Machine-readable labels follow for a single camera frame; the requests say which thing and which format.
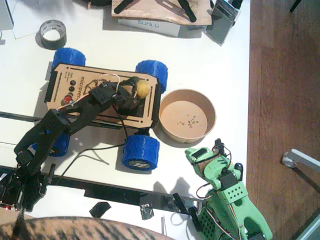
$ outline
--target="blue rubber tire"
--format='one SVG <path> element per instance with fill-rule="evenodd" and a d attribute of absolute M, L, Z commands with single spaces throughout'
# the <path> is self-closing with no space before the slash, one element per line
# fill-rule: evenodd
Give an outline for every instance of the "blue rubber tire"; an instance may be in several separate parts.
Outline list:
<path fill-rule="evenodd" d="M 66 155 L 68 148 L 69 148 L 69 141 L 70 141 L 70 136 L 68 136 L 65 133 L 62 133 L 58 137 L 58 139 L 55 141 L 53 147 L 51 148 L 49 156 L 62 157 L 64 155 Z M 32 144 L 32 148 L 34 150 L 37 150 L 37 144 L 36 143 Z"/>
<path fill-rule="evenodd" d="M 150 171 L 157 168 L 160 143 L 147 135 L 131 135 L 123 148 L 122 164 L 127 168 Z"/>
<path fill-rule="evenodd" d="M 145 60 L 139 62 L 135 67 L 136 73 L 149 74 L 158 79 L 161 85 L 161 93 L 167 89 L 168 68 L 165 64 L 156 60 Z"/>
<path fill-rule="evenodd" d="M 56 66 L 58 66 L 58 64 L 72 64 L 77 66 L 85 66 L 86 57 L 82 52 L 74 48 L 62 47 L 54 53 L 52 69 L 55 69 Z"/>

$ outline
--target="round wooden bowl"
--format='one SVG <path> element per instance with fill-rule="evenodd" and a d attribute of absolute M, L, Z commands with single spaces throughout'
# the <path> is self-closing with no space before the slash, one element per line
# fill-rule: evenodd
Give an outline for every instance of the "round wooden bowl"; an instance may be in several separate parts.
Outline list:
<path fill-rule="evenodd" d="M 198 91 L 178 89 L 166 95 L 159 109 L 164 132 L 179 143 L 193 143 L 206 136 L 216 124 L 216 110 Z"/>

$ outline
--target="wooden board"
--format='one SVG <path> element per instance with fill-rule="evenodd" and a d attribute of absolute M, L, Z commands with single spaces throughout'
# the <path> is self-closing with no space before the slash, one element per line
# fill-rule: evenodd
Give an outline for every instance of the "wooden board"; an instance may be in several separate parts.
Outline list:
<path fill-rule="evenodd" d="M 160 233 L 118 221 L 89 217 L 45 217 L 25 221 L 30 239 L 171 240 Z M 15 223 L 0 226 L 0 239 L 11 239 Z"/>
<path fill-rule="evenodd" d="M 120 80 L 127 80 L 130 77 L 139 77 L 142 80 L 146 80 L 150 85 L 150 92 L 146 98 L 141 99 L 141 109 L 139 114 L 124 115 L 121 114 L 123 122 L 128 127 L 133 128 L 149 128 L 153 123 L 153 111 L 156 111 L 156 117 L 158 117 L 159 106 L 154 108 L 155 98 L 160 101 L 160 95 L 156 94 L 156 88 L 158 80 L 144 73 L 128 72 L 128 71 L 116 71 L 110 69 L 101 69 L 87 66 L 75 66 L 68 64 L 59 64 L 54 71 L 56 74 L 51 74 L 50 84 L 54 84 L 52 93 L 49 94 L 49 99 L 46 102 L 48 109 L 56 109 L 63 104 L 64 97 L 70 92 L 69 88 L 73 88 L 73 100 L 77 100 L 84 94 L 87 94 L 91 89 L 96 88 L 103 81 L 118 82 L 118 78 L 114 75 L 106 75 L 97 78 L 102 74 L 117 74 Z M 96 117 L 98 123 L 109 123 L 115 125 L 122 125 L 121 120 L 118 117 L 116 111 L 110 107 L 106 111 L 102 112 Z"/>
<path fill-rule="evenodd" d="M 319 214 L 319 173 L 281 164 L 296 148 L 320 160 L 320 2 L 251 1 L 247 190 L 274 239 L 297 239 Z"/>
<path fill-rule="evenodd" d="M 178 0 L 134 0 L 122 12 L 116 14 L 114 9 L 122 0 L 113 0 L 111 15 L 117 18 L 151 19 L 168 21 L 179 25 L 211 25 L 209 13 L 210 1 L 188 0 L 189 5 L 196 16 L 196 21 L 191 22 L 186 12 L 181 8 Z"/>

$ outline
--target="white table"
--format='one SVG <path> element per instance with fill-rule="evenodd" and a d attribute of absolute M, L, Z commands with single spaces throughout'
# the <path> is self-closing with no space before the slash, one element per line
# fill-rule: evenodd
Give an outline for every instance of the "white table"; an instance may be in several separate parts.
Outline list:
<path fill-rule="evenodd" d="M 222 47 L 205 34 L 201 38 L 181 39 L 149 32 L 102 30 L 106 24 L 101 14 L 83 13 L 76 23 L 66 25 L 66 47 L 82 51 L 86 65 L 98 68 L 134 71 L 142 60 L 165 63 L 168 82 L 164 95 L 176 89 L 194 89 L 206 95 L 215 107 L 214 129 L 194 148 L 211 148 L 215 139 L 221 138 L 232 151 L 232 161 L 242 163 L 246 169 L 250 1 L 243 1 L 241 15 Z M 0 111 L 43 117 L 47 112 L 45 77 L 54 51 L 39 47 L 35 34 L 14 39 L 11 31 L 4 31 L 3 38 L 6 43 L 0 46 Z M 12 148 L 33 126 L 31 122 L 0 119 L 0 166 L 16 166 Z M 160 141 L 160 151 L 158 167 L 151 174 L 122 166 L 121 149 L 115 148 L 86 153 L 101 160 L 81 157 L 65 176 L 145 192 L 178 192 L 181 196 L 196 198 L 196 189 L 205 182 L 185 158 L 188 146 L 169 140 L 161 129 L 155 132 L 157 134 L 151 130 L 150 135 Z M 55 174 L 60 175 L 80 150 L 119 144 L 123 139 L 123 130 L 86 127 L 71 137 L 65 157 L 49 158 L 42 170 L 47 172 L 55 162 Z"/>

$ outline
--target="yellow ball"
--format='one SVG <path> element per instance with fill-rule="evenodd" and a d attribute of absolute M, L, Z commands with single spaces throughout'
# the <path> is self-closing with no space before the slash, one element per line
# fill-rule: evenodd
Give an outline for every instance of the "yellow ball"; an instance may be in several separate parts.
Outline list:
<path fill-rule="evenodd" d="M 140 79 L 136 83 L 136 95 L 140 99 L 144 99 L 150 92 L 150 85 L 146 80 Z"/>

